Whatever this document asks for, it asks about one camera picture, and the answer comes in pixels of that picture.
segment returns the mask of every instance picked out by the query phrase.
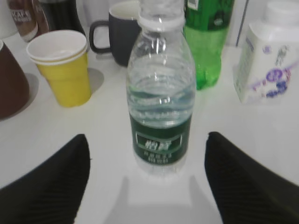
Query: green plastic bottle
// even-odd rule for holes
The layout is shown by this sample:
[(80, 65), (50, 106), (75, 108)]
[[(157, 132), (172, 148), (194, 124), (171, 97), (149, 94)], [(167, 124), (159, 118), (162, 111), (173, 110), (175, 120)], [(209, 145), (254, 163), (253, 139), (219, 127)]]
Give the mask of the green plastic bottle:
[(196, 64), (197, 89), (214, 86), (221, 72), (235, 0), (185, 0), (184, 34)]

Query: table surface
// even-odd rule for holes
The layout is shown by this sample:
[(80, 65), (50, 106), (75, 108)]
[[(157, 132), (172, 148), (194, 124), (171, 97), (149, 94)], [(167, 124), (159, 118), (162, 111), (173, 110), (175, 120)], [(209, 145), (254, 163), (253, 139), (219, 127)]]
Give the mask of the table surface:
[(30, 82), (31, 100), (0, 121), (0, 188), (26, 174), (78, 133), (88, 139), (92, 166), (76, 224), (220, 224), (204, 171), (208, 133), (218, 131), (264, 166), (299, 184), (299, 79), (281, 102), (242, 105), (233, 85), (241, 50), (226, 47), (218, 84), (196, 95), (186, 164), (172, 178), (139, 169), (132, 149), (126, 69), (111, 55), (89, 51), (92, 98), (60, 107), (18, 35), (4, 40)]

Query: coffee bottle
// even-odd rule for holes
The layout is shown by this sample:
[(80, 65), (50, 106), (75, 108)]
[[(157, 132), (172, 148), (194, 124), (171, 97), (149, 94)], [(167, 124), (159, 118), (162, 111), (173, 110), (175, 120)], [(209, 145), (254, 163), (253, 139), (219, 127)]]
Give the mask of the coffee bottle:
[(77, 12), (76, 0), (38, 0), (45, 12), (50, 31), (71, 29), (85, 35)]
[(38, 24), (38, 31), (40, 34), (45, 34), (49, 32), (49, 24), (46, 19), (46, 15), (43, 8), (38, 0), (32, 0), (32, 7), (36, 16), (36, 21)]
[(31, 41), (38, 34), (38, 24), (31, 0), (7, 0), (11, 15), (24, 41)]

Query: plastic water bottle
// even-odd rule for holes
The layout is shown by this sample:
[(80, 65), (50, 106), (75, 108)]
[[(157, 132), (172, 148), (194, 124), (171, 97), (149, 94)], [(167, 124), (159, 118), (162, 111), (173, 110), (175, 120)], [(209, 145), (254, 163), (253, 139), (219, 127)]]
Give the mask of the plastic water bottle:
[(194, 106), (195, 65), (182, 33), (183, 6), (182, 0), (141, 0), (142, 32), (128, 65), (135, 156), (158, 176), (183, 166)]
[(184, 34), (195, 64), (197, 89), (214, 86), (235, 0), (186, 0)]

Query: dark gray mug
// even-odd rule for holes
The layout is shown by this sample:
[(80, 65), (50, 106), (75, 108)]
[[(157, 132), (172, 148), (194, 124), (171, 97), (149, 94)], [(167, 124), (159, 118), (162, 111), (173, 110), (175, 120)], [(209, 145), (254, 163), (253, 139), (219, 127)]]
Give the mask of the dark gray mug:
[[(137, 23), (138, 12), (138, 1), (125, 1), (110, 7), (109, 21), (96, 21), (90, 27), (91, 49), (99, 54), (111, 52), (119, 65), (128, 66), (132, 48), (141, 31)], [(109, 27), (109, 48), (97, 48), (94, 45), (94, 31), (103, 26)]]

